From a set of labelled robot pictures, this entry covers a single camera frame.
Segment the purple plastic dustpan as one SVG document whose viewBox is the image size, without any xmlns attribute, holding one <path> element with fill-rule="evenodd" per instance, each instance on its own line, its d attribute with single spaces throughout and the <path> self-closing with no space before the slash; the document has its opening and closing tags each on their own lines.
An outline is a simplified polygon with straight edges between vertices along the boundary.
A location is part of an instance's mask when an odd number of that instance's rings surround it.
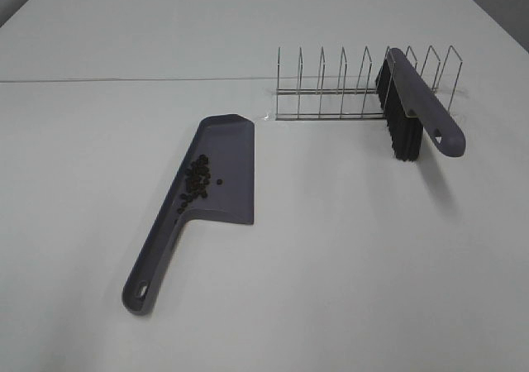
<svg viewBox="0 0 529 372">
<path fill-rule="evenodd" d="M 213 184 L 206 199 L 196 200 L 181 215 L 177 191 L 184 170 L 200 154 L 211 159 Z M 255 124 L 240 115 L 202 119 L 169 187 L 152 228 L 122 290 L 122 303 L 132 314 L 151 313 L 185 224 L 192 220 L 251 225 L 255 220 Z"/>
</svg>

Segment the pile of coffee beans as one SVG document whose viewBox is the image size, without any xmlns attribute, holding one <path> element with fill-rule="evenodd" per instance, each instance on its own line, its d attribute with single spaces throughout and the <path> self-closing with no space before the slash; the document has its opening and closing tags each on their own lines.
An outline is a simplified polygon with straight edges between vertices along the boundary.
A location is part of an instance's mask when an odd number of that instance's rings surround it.
<svg viewBox="0 0 529 372">
<path fill-rule="evenodd" d="M 214 178 L 212 175 L 211 159 L 208 155 L 200 154 L 189 163 L 184 170 L 183 185 L 177 191 L 177 213 L 181 215 L 189 209 L 196 200 L 206 199 L 209 196 L 209 188 L 215 184 L 224 184 L 222 178 Z"/>
</svg>

